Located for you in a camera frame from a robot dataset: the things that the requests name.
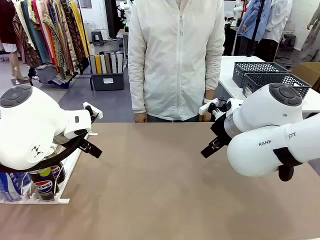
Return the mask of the person's right hand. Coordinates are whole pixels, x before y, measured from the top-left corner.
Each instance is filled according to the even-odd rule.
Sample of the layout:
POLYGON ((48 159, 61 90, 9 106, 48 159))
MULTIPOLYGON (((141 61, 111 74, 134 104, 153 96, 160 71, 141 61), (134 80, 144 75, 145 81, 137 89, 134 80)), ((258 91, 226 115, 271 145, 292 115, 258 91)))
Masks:
POLYGON ((146 123, 148 121, 147 114, 144 113, 135 113, 134 114, 134 121, 136 123, 146 123))

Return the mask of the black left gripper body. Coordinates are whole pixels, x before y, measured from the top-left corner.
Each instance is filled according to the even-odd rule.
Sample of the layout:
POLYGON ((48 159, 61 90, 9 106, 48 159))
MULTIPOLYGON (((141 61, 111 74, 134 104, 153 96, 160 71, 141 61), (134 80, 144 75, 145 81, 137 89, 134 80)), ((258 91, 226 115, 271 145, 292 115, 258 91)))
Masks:
POLYGON ((92 149, 92 144, 87 140, 89 132, 83 130, 80 135, 78 135, 77 148, 81 151, 90 151, 92 149))

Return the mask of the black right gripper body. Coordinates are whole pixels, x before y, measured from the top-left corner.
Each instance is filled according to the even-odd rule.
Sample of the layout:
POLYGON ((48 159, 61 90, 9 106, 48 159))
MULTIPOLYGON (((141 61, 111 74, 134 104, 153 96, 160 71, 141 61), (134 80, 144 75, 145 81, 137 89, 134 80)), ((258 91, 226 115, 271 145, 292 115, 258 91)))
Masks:
POLYGON ((225 123, 226 116, 222 115, 218 119, 214 121, 211 126, 211 130, 216 135, 215 139, 212 141, 214 146, 228 146, 230 143, 230 136, 227 134, 224 123, 225 123))

